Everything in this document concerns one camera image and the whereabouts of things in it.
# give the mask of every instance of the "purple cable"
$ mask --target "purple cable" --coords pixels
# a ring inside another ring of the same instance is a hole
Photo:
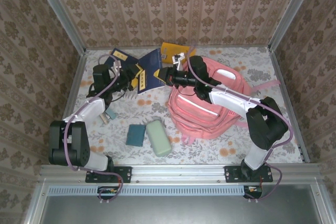
[[[117,59],[113,55],[105,54],[105,55],[102,55],[102,56],[99,57],[98,63],[99,63],[100,59],[102,57],[105,57],[105,56],[111,57],[113,60],[117,61]],[[112,82],[106,88],[104,88],[101,92],[99,92],[96,96],[94,96],[88,102],[86,102],[85,104],[83,104],[83,106],[80,107],[77,110],[77,112],[69,119],[69,121],[67,122],[67,124],[65,126],[64,136],[63,136],[63,138],[64,138],[65,158],[67,160],[67,164],[70,167],[70,169],[72,169],[74,171],[77,171],[79,168],[78,167],[74,167],[72,165],[71,161],[70,161],[70,158],[69,158],[69,152],[68,152],[68,130],[69,130],[69,126],[70,126],[71,122],[76,118],[76,115],[78,115],[84,108],[86,108],[87,105],[89,105],[90,102],[92,102],[93,100],[95,100],[97,97],[101,96],[105,91],[107,91],[115,83],[115,81],[118,78],[118,75],[119,75],[119,69],[117,69],[117,73],[115,73],[115,76],[114,76]],[[116,196],[120,193],[120,191],[122,189],[122,186],[123,186],[123,179],[122,179],[122,177],[119,174],[117,174],[117,173],[110,173],[110,172],[101,172],[101,171],[98,171],[98,170],[90,170],[90,169],[87,169],[87,168],[84,168],[84,167],[82,167],[81,169],[82,170],[86,170],[88,172],[97,173],[97,174],[117,176],[121,180],[121,185],[120,185],[120,188],[117,191],[117,193],[110,200],[114,200],[116,198]]]
[[[193,76],[194,76],[198,81],[200,81],[200,82],[203,83],[204,85],[207,85],[207,86],[209,86],[209,87],[211,87],[211,88],[213,88],[213,89],[219,89],[219,90],[222,90],[222,91],[227,92],[227,93],[229,93],[229,94],[235,95],[236,97],[239,97],[239,98],[241,98],[241,99],[244,99],[245,101],[248,101],[248,99],[246,99],[246,97],[243,96],[243,95],[237,94],[237,93],[232,92],[232,91],[230,91],[230,90],[223,89],[223,88],[221,88],[221,87],[216,87],[216,86],[214,86],[214,85],[211,85],[211,84],[209,84],[209,83],[203,81],[200,77],[198,77],[198,76],[196,75],[196,73],[194,72],[192,66],[191,66],[191,63],[190,63],[190,57],[189,57],[190,52],[192,52],[194,49],[195,49],[195,46],[191,46],[190,49],[189,49],[189,51],[188,51],[187,54],[186,54],[186,57],[187,57],[187,62],[188,62],[188,68],[189,68],[190,72],[193,74]],[[268,193],[267,195],[265,195],[265,196],[263,196],[263,197],[261,197],[261,198],[258,199],[258,200],[261,200],[261,199],[265,199],[265,198],[267,198],[268,196],[270,196],[270,195],[274,192],[274,190],[279,186],[279,184],[280,184],[280,182],[281,182],[281,180],[282,180],[282,172],[281,172],[281,170],[280,170],[279,168],[275,167],[275,166],[272,166],[272,165],[268,164],[268,163],[266,162],[266,160],[269,158],[269,156],[270,156],[271,153],[273,152],[273,149],[274,149],[274,148],[279,147],[279,146],[282,146],[282,145],[285,145],[285,144],[288,144],[288,143],[292,140],[292,138],[293,138],[293,136],[294,136],[294,133],[293,133],[293,128],[292,128],[292,126],[291,126],[290,123],[286,120],[286,118],[284,118],[283,115],[281,115],[280,113],[278,113],[278,112],[275,111],[274,109],[271,109],[270,107],[268,107],[268,106],[266,106],[266,105],[263,105],[263,104],[260,103],[260,102],[257,102],[257,101],[254,101],[254,100],[250,100],[249,102],[251,102],[251,103],[253,103],[253,104],[255,104],[255,105],[258,105],[258,106],[260,106],[260,107],[262,107],[262,108],[264,108],[264,109],[266,109],[266,110],[272,112],[273,114],[277,115],[277,116],[278,116],[280,119],[282,119],[283,122],[287,125],[288,130],[289,130],[289,133],[290,133],[290,135],[289,135],[289,137],[288,137],[288,139],[287,139],[286,141],[283,141],[283,142],[281,142],[281,143],[279,143],[279,144],[275,144],[275,145],[273,145],[273,146],[271,147],[270,151],[268,152],[268,154],[266,155],[265,159],[264,159],[264,163],[265,163],[266,165],[268,165],[270,168],[277,170],[277,171],[280,173],[280,177],[279,177],[277,183],[275,184],[274,188],[272,189],[272,191],[271,191],[270,193]]]

